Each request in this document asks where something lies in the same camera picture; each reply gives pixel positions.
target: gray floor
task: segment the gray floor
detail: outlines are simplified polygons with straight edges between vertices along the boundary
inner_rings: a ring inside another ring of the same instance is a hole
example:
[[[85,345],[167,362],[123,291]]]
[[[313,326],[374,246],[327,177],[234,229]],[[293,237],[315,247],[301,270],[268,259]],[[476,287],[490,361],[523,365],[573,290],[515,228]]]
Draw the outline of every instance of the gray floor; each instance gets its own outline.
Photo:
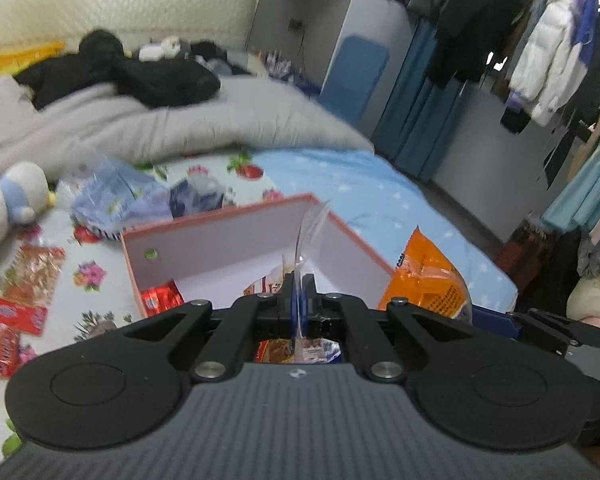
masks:
[[[422,190],[430,206],[455,225],[467,240],[478,247],[491,260],[494,260],[498,256],[502,250],[503,243],[475,219],[471,213],[436,186],[436,184],[423,184],[417,180],[414,180],[414,183]]]

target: box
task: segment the box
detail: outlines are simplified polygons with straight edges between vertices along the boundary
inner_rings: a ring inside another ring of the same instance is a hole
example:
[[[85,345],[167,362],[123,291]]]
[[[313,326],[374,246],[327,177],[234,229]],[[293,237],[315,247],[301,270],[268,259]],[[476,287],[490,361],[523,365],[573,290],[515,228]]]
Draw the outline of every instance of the box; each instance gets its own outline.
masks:
[[[225,208],[124,233],[122,243],[136,301],[139,291],[175,280],[184,301],[228,308],[256,280],[280,266],[293,268],[311,194]],[[393,267],[331,213],[312,268],[318,292],[351,294],[375,308]]]

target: headboard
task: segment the headboard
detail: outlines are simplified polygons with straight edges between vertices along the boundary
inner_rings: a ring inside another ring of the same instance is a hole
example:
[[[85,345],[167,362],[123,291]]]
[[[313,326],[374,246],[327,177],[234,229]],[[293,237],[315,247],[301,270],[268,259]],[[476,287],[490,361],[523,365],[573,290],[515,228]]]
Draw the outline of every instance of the headboard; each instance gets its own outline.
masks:
[[[76,50],[90,30],[117,34],[125,48],[169,35],[243,48],[256,0],[0,0],[0,50],[64,40]]]

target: yellow pillow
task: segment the yellow pillow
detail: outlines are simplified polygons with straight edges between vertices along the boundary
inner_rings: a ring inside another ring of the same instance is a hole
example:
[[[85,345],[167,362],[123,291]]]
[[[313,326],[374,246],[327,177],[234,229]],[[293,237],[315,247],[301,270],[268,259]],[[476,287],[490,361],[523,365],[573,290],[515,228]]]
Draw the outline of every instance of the yellow pillow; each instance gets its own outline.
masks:
[[[16,75],[34,63],[58,56],[63,50],[64,41],[54,41],[23,50],[0,52],[0,76]]]

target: blue fabric with white stars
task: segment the blue fabric with white stars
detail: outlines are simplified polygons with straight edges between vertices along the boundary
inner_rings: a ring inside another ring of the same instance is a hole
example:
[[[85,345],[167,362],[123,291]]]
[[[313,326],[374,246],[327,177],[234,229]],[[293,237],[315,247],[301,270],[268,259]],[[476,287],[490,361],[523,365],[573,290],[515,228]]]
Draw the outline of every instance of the blue fabric with white stars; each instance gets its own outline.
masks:
[[[311,192],[330,200],[334,213],[391,264],[419,226],[462,274],[474,304],[498,312],[512,308],[513,282],[382,158],[298,149],[260,152],[254,162],[285,195]]]

